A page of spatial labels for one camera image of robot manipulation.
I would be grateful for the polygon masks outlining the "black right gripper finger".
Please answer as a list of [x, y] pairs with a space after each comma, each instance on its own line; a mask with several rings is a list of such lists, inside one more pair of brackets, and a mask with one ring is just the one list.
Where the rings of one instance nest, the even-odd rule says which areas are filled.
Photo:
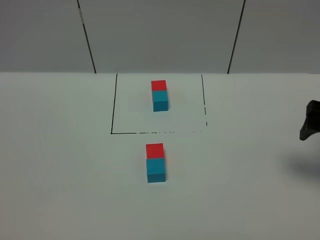
[[299, 132], [299, 139], [305, 141], [313, 134], [320, 132], [320, 102], [311, 100], [306, 106], [306, 115]]

